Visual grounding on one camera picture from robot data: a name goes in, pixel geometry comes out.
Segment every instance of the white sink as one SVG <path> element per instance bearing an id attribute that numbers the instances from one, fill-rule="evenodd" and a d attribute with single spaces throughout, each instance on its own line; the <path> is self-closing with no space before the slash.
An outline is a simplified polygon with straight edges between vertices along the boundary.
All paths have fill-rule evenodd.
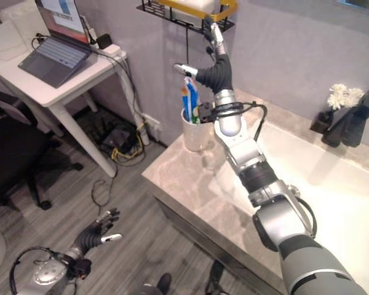
<path id="1" fill-rule="evenodd" d="M 316 241 L 369 294 L 369 172 L 267 122 L 258 144 L 276 175 L 298 187 L 312 207 L 318 224 Z M 209 189 L 249 215 L 256 211 L 227 162 Z"/>

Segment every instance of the marble countertop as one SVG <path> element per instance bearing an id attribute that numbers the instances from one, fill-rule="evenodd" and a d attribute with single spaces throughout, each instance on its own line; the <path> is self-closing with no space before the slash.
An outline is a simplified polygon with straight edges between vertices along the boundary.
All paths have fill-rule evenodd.
<path id="1" fill-rule="evenodd" d="M 354 161 L 369 171 L 369 147 L 360 145 L 356 149 L 340 146 L 332 149 L 321 142 L 321 135 L 309 130 L 311 121 L 288 112 L 276 105 L 263 101 L 241 90 L 236 90 L 239 101 L 257 101 L 268 108 L 267 121 L 281 129 L 328 149 L 334 154 Z M 245 114 L 248 126 L 260 118 L 260 111 Z M 211 137 L 208 148 L 201 152 L 191 152 L 185 148 L 181 135 L 167 150 L 157 158 L 144 172 L 143 176 L 156 187 L 163 190 L 183 208 L 194 213 L 221 235 L 251 256 L 264 268 L 257 268 L 256 275 L 282 289 L 282 274 L 279 256 L 267 250 L 256 233 L 252 219 L 248 214 L 210 189 L 210 183 L 224 164 L 223 148 Z"/>

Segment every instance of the bathroom counter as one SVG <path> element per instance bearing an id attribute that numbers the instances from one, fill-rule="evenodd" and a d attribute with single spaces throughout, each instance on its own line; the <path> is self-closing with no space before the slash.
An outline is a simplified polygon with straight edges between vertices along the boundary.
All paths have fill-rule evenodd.
<path id="1" fill-rule="evenodd" d="M 236 90 L 236 94 L 239 101 L 265 104 L 268 122 L 328 149 L 321 142 L 321 135 L 308 130 L 310 120 L 241 90 Z M 260 116 L 259 110 L 245 113 L 249 129 Z M 369 171 L 368 146 L 361 144 L 357 149 L 342 146 L 333 152 L 346 160 L 360 162 Z M 223 148 L 213 136 L 205 151 L 191 152 L 185 148 L 181 135 L 143 176 L 152 184 L 153 196 L 174 225 L 263 294 L 286 294 L 278 254 L 262 245 L 248 214 L 211 188 L 212 179 L 224 161 Z"/>

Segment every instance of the office chair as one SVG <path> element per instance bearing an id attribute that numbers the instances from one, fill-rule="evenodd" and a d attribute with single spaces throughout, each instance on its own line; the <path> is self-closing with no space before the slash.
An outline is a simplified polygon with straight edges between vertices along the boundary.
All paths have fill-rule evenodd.
<path id="1" fill-rule="evenodd" d="M 81 170 L 79 163 L 58 163 L 40 166 L 39 161 L 50 149 L 59 147 L 58 141 L 50 140 L 37 129 L 37 120 L 27 105 L 18 98 L 0 92 L 0 101 L 17 108 L 30 125 L 10 117 L 0 107 L 0 205 L 11 206 L 7 192 L 21 180 L 26 180 L 35 204 L 48 210 L 50 201 L 40 201 L 34 175 L 41 171 Z"/>

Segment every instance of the person's foot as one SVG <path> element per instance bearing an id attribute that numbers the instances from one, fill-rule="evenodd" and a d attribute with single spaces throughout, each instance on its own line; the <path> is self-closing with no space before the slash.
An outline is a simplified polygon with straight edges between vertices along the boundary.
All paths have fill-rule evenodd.
<path id="1" fill-rule="evenodd" d="M 224 290 L 220 286 L 220 279 L 223 275 L 224 265 L 215 260 L 210 269 L 209 279 L 205 286 L 205 295 L 212 294 L 225 294 Z"/>
<path id="2" fill-rule="evenodd" d="M 157 283 L 157 288 L 161 291 L 162 295 L 166 295 L 170 288 L 172 277 L 169 273 L 165 273 L 160 277 Z"/>

